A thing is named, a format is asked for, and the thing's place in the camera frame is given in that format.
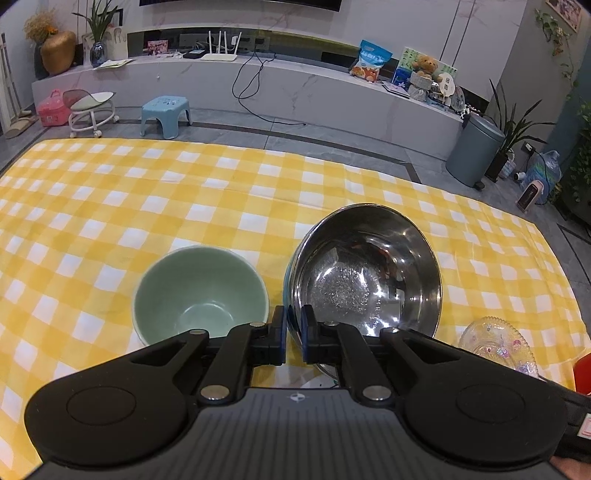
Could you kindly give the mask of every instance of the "glass plate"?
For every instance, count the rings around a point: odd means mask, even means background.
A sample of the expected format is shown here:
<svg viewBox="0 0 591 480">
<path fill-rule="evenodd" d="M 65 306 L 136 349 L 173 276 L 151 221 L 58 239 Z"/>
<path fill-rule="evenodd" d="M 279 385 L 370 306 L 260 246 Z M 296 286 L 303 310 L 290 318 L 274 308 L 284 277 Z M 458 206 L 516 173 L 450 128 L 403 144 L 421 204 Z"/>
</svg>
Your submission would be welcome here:
<svg viewBox="0 0 591 480">
<path fill-rule="evenodd" d="M 458 347 L 518 372 L 538 376 L 530 346 L 516 328 L 500 318 L 484 317 L 472 322 L 462 333 Z"/>
</svg>

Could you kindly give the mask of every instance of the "red object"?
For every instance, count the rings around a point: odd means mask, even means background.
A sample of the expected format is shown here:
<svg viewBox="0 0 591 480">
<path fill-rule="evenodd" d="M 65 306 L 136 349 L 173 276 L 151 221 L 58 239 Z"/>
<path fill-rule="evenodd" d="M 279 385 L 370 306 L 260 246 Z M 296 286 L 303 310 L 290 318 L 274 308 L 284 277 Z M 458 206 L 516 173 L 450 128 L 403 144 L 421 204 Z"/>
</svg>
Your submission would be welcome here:
<svg viewBox="0 0 591 480">
<path fill-rule="evenodd" d="M 573 371 L 577 392 L 589 395 L 591 393 L 591 353 L 579 359 Z"/>
<path fill-rule="evenodd" d="M 37 113 L 44 127 L 59 127 L 68 123 L 72 111 L 64 105 L 61 91 L 53 90 L 49 98 L 37 106 Z"/>
</svg>

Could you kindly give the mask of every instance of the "yellow checkered tablecloth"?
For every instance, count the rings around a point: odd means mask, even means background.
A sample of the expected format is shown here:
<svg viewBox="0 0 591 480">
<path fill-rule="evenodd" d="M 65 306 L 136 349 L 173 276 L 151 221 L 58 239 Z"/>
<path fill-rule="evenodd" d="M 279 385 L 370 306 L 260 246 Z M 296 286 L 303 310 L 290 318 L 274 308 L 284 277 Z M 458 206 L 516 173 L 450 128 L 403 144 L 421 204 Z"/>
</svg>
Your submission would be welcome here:
<svg viewBox="0 0 591 480">
<path fill-rule="evenodd" d="M 574 388 L 573 363 L 591 342 L 560 264 L 522 219 L 294 154 L 44 141 L 0 179 L 0 476 L 22 478 L 39 463 L 23 424 L 37 389 L 140 348 L 131 297 L 154 261 L 195 243 L 232 249 L 256 266 L 273 308 L 301 238 L 357 202 L 391 206 L 427 237 L 443 280 L 438 339 L 456 343 L 473 320 L 501 317 L 524 335 L 542 375 Z M 293 347 L 288 359 L 303 367 Z M 278 384 L 275 370 L 258 369 L 255 382 Z"/>
</svg>

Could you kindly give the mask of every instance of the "blue plastic stool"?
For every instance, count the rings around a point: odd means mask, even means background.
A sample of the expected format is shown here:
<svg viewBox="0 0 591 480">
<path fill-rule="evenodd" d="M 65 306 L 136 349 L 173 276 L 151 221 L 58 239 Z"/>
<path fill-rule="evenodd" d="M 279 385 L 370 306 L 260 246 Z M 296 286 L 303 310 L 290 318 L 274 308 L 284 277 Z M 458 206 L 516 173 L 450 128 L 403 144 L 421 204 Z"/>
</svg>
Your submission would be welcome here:
<svg viewBox="0 0 591 480">
<path fill-rule="evenodd" d="M 145 135 L 146 120 L 156 118 L 162 125 L 162 133 L 166 140 L 178 136 L 178 116 L 185 110 L 191 125 L 191 110 L 189 101 L 185 97 L 162 96 L 150 100 L 142 107 L 142 124 L 139 134 Z"/>
</svg>

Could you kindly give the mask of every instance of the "green ceramic bowl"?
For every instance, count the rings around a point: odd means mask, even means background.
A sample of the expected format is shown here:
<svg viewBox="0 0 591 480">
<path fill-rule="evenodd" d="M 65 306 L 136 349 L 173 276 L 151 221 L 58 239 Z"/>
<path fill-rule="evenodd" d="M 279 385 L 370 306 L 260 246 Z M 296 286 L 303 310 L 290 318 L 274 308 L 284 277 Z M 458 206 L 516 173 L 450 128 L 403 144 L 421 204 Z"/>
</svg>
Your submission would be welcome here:
<svg viewBox="0 0 591 480">
<path fill-rule="evenodd" d="M 266 322 L 267 289 L 253 266 L 216 247 L 181 248 L 144 274 L 135 291 L 132 318 L 146 345 L 194 328 L 226 336 L 242 323 Z"/>
</svg>

